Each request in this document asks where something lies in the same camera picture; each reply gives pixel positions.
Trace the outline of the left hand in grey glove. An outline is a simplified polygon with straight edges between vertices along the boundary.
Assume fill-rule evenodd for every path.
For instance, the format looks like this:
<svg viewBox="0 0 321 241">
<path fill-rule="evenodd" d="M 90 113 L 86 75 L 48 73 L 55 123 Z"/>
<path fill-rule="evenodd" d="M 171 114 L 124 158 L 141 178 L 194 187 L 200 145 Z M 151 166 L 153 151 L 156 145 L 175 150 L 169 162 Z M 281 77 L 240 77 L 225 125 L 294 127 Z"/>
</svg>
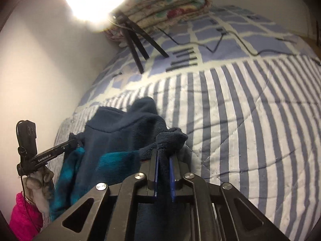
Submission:
<svg viewBox="0 0 321 241">
<path fill-rule="evenodd" d="M 23 187 L 27 201 L 35 205 L 41 213 L 49 213 L 50 202 L 54 194 L 54 173 L 47 166 L 24 177 Z"/>
</svg>

